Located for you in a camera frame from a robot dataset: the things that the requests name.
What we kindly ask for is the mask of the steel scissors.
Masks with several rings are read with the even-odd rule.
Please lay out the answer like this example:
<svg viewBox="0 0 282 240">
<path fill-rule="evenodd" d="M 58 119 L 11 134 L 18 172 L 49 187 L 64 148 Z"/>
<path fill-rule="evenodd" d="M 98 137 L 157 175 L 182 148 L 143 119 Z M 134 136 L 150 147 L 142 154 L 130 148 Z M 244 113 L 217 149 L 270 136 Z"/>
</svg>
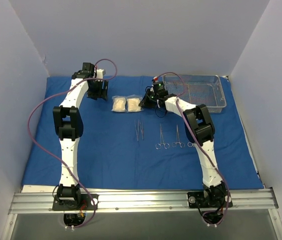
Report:
<svg viewBox="0 0 282 240">
<path fill-rule="evenodd" d="M 185 144 L 180 141 L 178 125 L 176 125 L 176 140 L 172 143 L 172 147 L 173 148 L 176 148 L 177 146 L 179 146 L 180 148 L 184 148 L 185 147 Z"/>
</svg>

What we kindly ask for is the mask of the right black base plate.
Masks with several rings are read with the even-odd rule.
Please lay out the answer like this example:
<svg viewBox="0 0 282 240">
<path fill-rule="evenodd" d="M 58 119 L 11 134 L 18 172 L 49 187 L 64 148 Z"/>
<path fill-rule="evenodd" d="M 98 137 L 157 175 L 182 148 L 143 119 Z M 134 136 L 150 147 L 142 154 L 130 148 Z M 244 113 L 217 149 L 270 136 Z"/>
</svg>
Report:
<svg viewBox="0 0 282 240">
<path fill-rule="evenodd" d="M 188 206 L 192 209 L 198 208 L 222 208 L 227 204 L 227 197 L 221 193 L 207 193 L 203 191 L 187 192 Z"/>
</svg>

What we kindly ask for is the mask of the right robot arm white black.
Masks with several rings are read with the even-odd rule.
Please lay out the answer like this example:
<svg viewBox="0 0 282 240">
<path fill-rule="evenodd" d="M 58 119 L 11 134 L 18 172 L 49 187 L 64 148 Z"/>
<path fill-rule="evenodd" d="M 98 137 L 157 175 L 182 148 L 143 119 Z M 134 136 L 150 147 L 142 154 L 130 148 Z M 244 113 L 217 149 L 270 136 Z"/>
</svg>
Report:
<svg viewBox="0 0 282 240">
<path fill-rule="evenodd" d="M 169 94 L 162 81 L 152 80 L 141 100 L 142 108 L 162 108 L 182 117 L 188 141 L 196 148 L 203 174 L 203 202 L 215 206 L 231 200 L 228 185 L 220 173 L 214 152 L 215 127 L 208 108 L 186 102 L 175 94 Z"/>
</svg>

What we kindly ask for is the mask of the aluminium front rail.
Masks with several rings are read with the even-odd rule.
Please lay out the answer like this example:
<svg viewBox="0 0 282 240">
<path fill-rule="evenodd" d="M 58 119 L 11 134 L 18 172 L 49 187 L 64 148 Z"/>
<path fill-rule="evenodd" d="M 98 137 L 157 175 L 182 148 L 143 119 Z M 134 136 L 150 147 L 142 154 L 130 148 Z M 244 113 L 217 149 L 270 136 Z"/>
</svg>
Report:
<svg viewBox="0 0 282 240">
<path fill-rule="evenodd" d="M 189 208 L 190 190 L 118 190 L 90 189 L 99 195 L 97 213 L 184 212 Z M 52 214 L 52 187 L 27 185 L 14 194 L 9 214 Z M 231 191 L 231 210 L 266 210 L 278 208 L 272 189 Z"/>
</svg>

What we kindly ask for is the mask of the white gauze pack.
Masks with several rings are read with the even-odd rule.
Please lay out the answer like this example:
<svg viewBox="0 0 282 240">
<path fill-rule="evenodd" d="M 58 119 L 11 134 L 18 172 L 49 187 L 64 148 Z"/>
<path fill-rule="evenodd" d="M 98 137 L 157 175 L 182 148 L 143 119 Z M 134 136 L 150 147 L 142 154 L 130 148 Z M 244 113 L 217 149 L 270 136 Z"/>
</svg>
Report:
<svg viewBox="0 0 282 240">
<path fill-rule="evenodd" d="M 141 103 L 141 96 L 138 95 L 130 95 L 127 97 L 127 111 L 129 113 L 140 112 L 142 108 L 139 106 Z"/>
<path fill-rule="evenodd" d="M 112 111 L 117 113 L 125 113 L 126 110 L 126 102 L 127 98 L 125 96 L 113 96 L 112 97 L 113 105 L 112 105 Z"/>
</svg>

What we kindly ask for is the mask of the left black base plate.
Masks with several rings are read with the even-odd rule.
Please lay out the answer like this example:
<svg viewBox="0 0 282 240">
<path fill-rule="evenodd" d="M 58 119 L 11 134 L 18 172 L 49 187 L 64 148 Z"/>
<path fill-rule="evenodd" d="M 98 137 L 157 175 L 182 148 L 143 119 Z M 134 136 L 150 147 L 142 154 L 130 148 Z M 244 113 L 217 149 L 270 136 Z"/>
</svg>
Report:
<svg viewBox="0 0 282 240">
<path fill-rule="evenodd" d="M 98 205 L 97 194 L 92 194 L 91 198 L 88 194 L 81 194 L 78 199 L 73 197 L 54 196 L 52 210 L 53 211 L 78 211 L 78 210 L 94 210 L 94 206 Z"/>
</svg>

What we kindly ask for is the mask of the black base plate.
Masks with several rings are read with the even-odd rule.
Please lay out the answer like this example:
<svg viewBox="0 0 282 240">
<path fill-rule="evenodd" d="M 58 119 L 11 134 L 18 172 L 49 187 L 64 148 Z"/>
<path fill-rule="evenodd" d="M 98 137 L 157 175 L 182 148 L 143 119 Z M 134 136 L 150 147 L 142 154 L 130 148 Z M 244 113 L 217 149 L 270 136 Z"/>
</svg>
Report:
<svg viewBox="0 0 282 240">
<path fill-rule="evenodd" d="M 97 194 L 92 194 L 91 198 L 88 194 L 81 194 L 78 199 L 73 197 L 54 196 L 52 210 L 53 211 L 78 211 L 78 210 L 94 210 L 94 206 L 98 205 Z"/>
<path fill-rule="evenodd" d="M 221 193 L 207 193 L 203 191 L 187 192 L 188 206 L 192 209 L 198 208 L 222 208 L 227 204 L 227 197 Z"/>
</svg>

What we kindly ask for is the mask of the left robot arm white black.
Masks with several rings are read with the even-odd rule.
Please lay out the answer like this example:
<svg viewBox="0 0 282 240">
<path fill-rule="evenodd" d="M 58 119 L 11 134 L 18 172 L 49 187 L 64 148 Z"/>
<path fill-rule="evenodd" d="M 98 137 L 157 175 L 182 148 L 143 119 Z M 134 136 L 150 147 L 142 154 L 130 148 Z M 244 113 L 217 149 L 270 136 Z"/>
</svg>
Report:
<svg viewBox="0 0 282 240">
<path fill-rule="evenodd" d="M 59 106 L 53 108 L 53 121 L 56 135 L 61 145 L 61 177 L 54 196 L 52 209 L 84 210 L 89 208 L 91 198 L 81 194 L 77 172 L 77 152 L 83 135 L 83 121 L 79 107 L 83 97 L 93 100 L 107 100 L 108 81 L 104 80 L 105 70 L 84 62 L 82 69 L 72 75 L 71 91 Z"/>
</svg>

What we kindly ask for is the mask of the blue surgical drape cloth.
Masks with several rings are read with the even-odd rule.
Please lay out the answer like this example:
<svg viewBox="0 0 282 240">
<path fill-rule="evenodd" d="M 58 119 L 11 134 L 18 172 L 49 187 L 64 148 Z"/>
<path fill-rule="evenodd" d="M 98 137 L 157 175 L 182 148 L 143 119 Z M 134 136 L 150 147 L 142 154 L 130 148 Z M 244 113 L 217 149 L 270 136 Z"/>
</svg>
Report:
<svg viewBox="0 0 282 240">
<path fill-rule="evenodd" d="M 55 133 L 52 109 L 63 100 L 71 78 L 47 79 L 47 102 L 43 105 L 22 184 L 55 186 L 61 177 L 59 139 Z M 221 80 L 227 106 L 212 120 L 216 129 L 214 151 L 220 172 L 231 190 L 260 189 L 258 177 L 246 142 L 230 83 Z M 184 122 L 173 113 L 145 109 L 141 112 L 113 112 L 111 100 L 85 97 L 79 108 L 84 132 L 78 145 L 77 171 L 87 188 L 124 190 L 200 190 L 202 170 L 193 147 L 156 149 L 160 125 L 164 141 L 187 142 Z M 135 120 L 144 126 L 136 140 Z"/>
</svg>

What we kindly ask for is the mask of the steel scalpel handle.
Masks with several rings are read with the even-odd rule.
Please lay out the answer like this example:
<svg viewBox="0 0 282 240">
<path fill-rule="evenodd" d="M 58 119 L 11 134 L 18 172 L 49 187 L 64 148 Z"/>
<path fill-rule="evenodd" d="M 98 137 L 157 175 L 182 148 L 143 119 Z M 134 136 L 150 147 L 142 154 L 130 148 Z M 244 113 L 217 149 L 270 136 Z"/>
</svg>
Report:
<svg viewBox="0 0 282 240">
<path fill-rule="evenodd" d="M 139 133 L 140 133 L 139 120 L 135 120 L 135 131 L 136 131 L 136 140 L 139 141 Z"/>
</svg>

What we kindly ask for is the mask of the metal mesh instrument tray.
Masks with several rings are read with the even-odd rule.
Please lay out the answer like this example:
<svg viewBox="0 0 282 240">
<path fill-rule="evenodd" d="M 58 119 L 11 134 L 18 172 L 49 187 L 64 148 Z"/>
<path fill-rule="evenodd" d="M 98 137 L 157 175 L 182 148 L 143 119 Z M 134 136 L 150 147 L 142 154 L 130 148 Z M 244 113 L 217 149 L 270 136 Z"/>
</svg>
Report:
<svg viewBox="0 0 282 240">
<path fill-rule="evenodd" d="M 170 94 L 185 93 L 180 98 L 188 103 L 207 106 L 212 114 L 220 113 L 227 106 L 221 79 L 217 75 L 163 76 L 165 89 Z"/>
</svg>

